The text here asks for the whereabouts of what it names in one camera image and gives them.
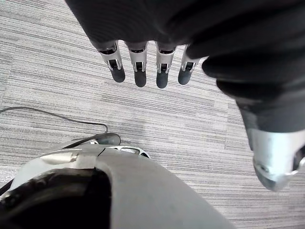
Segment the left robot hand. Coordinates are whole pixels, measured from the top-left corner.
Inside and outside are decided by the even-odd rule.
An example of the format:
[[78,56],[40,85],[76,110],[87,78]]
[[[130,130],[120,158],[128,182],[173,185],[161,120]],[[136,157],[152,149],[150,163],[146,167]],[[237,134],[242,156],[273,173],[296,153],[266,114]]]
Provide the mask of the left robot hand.
[[284,188],[305,159],[305,3],[302,0],[69,0],[96,47],[114,40],[187,45],[236,101],[255,173]]

